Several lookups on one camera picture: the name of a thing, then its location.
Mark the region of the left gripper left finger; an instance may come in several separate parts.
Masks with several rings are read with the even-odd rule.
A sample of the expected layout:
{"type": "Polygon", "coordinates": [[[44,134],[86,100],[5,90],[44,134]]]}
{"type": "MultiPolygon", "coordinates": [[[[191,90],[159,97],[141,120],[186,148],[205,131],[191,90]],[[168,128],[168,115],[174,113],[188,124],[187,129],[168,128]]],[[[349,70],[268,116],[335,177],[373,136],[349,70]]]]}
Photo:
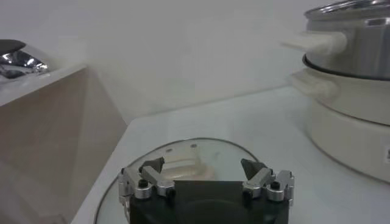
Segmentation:
{"type": "Polygon", "coordinates": [[[176,196],[175,182],[165,178],[162,168],[165,163],[163,157],[145,161],[134,170],[124,167],[118,174],[119,202],[122,204],[125,213],[130,212],[130,198],[148,200],[155,189],[158,196],[164,197],[168,201],[176,196]]]}

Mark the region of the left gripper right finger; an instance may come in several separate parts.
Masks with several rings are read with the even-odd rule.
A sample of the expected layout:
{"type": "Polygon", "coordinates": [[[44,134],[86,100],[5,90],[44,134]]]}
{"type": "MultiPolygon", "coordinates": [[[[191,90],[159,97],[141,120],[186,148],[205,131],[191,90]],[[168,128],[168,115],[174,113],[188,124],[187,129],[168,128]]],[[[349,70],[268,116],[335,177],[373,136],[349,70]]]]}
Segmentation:
{"type": "Polygon", "coordinates": [[[243,182],[243,199],[250,203],[252,200],[265,197],[269,201],[281,203],[287,201],[293,204],[295,177],[289,170],[281,170],[278,173],[258,161],[242,159],[241,166],[247,177],[243,182]]]}

